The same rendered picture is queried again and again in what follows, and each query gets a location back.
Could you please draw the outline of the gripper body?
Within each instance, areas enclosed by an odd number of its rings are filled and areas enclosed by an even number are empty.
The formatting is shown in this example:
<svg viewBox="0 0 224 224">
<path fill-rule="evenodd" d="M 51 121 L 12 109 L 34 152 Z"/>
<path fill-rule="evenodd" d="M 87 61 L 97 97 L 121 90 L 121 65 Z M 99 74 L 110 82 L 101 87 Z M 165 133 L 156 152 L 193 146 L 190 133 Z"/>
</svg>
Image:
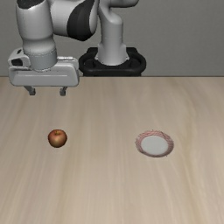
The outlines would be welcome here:
<svg viewBox="0 0 224 224">
<path fill-rule="evenodd" d="M 79 84 L 79 62 L 73 57 L 57 58 L 57 63 L 46 70 L 35 71 L 22 48 L 8 58 L 9 80 L 13 86 L 75 87 Z"/>
</svg>

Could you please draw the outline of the red apple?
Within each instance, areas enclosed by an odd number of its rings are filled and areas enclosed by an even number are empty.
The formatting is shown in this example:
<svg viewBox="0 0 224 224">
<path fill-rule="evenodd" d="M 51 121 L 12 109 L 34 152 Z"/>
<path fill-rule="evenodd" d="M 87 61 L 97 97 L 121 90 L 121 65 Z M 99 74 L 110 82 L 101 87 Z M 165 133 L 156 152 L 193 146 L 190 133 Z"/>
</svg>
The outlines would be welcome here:
<svg viewBox="0 0 224 224">
<path fill-rule="evenodd" d="M 62 129 L 54 129 L 48 134 L 48 142 L 53 148 L 60 148 L 67 142 L 67 134 Z"/>
</svg>

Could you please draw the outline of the white plate with red rim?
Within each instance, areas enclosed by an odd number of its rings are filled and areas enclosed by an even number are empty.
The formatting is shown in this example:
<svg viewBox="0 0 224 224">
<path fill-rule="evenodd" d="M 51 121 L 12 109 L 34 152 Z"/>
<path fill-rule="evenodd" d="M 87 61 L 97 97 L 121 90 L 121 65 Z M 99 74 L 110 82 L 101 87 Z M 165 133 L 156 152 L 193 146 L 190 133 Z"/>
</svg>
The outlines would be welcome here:
<svg viewBox="0 0 224 224">
<path fill-rule="evenodd" d="M 174 148 L 174 142 L 171 137 L 159 130 L 147 130 L 139 134 L 135 145 L 140 153 L 152 158 L 165 157 Z"/>
</svg>

